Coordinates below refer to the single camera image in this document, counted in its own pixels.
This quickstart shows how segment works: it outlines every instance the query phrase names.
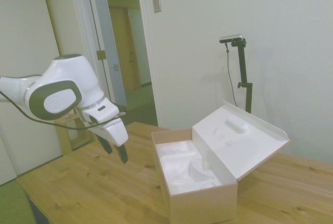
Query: door hinge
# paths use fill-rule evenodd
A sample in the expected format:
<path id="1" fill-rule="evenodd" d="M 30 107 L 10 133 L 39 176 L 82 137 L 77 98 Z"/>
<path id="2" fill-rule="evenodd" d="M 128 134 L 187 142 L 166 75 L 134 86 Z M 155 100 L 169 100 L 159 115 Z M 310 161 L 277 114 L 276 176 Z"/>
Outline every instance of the door hinge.
<path id="1" fill-rule="evenodd" d="M 96 53 L 97 53 L 97 59 L 98 60 L 105 60 L 106 59 L 105 51 L 96 51 Z"/>

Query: black cable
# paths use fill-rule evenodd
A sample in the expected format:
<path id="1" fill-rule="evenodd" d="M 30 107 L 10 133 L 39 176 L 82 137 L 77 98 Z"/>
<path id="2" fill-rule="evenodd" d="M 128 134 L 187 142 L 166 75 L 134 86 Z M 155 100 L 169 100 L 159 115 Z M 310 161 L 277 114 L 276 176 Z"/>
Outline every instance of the black cable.
<path id="1" fill-rule="evenodd" d="M 38 123 L 43 123 L 43 124 L 47 124 L 47 125 L 52 125 L 52 126 L 57 126 L 57 127 L 61 127 L 61 128 L 65 128 L 65 129 L 71 129 L 71 130 L 86 130 L 86 129 L 91 129 L 93 127 L 97 127 L 99 125 L 103 125 L 103 124 L 106 124 L 110 121 L 113 121 L 114 118 L 112 118 L 111 120 L 108 120 L 108 121 L 105 121 L 105 122 L 101 122 L 101 123 L 98 123 L 98 124 L 95 124 L 95 125 L 92 125 L 92 126 L 89 126 L 89 127 L 85 127 L 85 128 L 72 128 L 72 127 L 67 127 L 67 126 L 64 126 L 64 125 L 60 125 L 60 124 L 56 124 L 56 123 L 52 123 L 52 122 L 47 122 L 47 121 L 40 121 L 40 120 L 36 120 L 30 116 L 28 116 L 15 102 L 13 102 L 7 95 L 5 95 L 1 90 L 0 90 L 0 94 L 5 98 L 7 99 L 11 104 L 14 105 L 14 107 L 16 107 L 25 117 L 27 117 L 29 120 L 32 120 L 32 121 L 35 121 L 35 122 L 38 122 Z"/>
<path id="2" fill-rule="evenodd" d="M 234 98 L 235 105 L 236 105 L 236 107 L 238 107 L 237 103 L 236 103 L 236 100 L 235 100 L 235 93 L 234 93 L 233 82 L 231 81 L 231 76 L 230 76 L 230 70 L 229 70 L 229 49 L 228 49 L 228 44 L 227 43 L 225 43 L 225 47 L 227 48 L 227 66 L 228 66 L 228 75 L 229 75 L 229 80 L 230 80 L 230 84 L 231 84 L 231 90 L 233 91 L 233 98 Z"/>

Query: cardboard box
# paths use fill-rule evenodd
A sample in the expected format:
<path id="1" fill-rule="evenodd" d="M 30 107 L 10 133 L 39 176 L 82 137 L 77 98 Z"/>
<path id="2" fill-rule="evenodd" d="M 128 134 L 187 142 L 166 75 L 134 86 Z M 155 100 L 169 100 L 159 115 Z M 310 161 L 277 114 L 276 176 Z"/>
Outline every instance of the cardboard box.
<path id="1" fill-rule="evenodd" d="M 170 224 L 236 218 L 238 181 L 290 143 L 284 131 L 227 102 L 191 129 L 152 140 Z"/>

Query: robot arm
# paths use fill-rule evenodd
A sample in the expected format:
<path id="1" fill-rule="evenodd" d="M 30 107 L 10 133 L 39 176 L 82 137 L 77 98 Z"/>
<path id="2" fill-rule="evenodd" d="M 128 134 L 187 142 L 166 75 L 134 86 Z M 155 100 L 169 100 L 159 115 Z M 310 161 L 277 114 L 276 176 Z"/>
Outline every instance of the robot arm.
<path id="1" fill-rule="evenodd" d="M 55 58 L 42 76 L 23 78 L 0 77 L 0 91 L 13 102 L 28 109 L 42 120 L 55 120 L 74 109 L 86 127 L 94 132 L 104 149 L 109 143 L 117 148 L 122 161 L 127 160 L 123 144 L 128 135 L 118 108 L 110 102 L 98 85 L 87 59 L 78 54 Z M 7 102 L 0 95 L 0 102 Z"/>

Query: white foam insert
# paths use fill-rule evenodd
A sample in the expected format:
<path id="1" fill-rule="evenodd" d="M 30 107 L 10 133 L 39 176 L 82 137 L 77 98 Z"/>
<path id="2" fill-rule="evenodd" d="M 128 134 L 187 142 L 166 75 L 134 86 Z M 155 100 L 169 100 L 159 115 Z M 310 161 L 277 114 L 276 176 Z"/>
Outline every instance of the white foam insert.
<path id="1" fill-rule="evenodd" d="M 226 102 L 192 131 L 200 152 L 213 152 L 237 179 L 289 141 L 284 131 Z"/>
<path id="2" fill-rule="evenodd" d="M 192 140 L 156 145 L 171 195 L 222 185 Z"/>

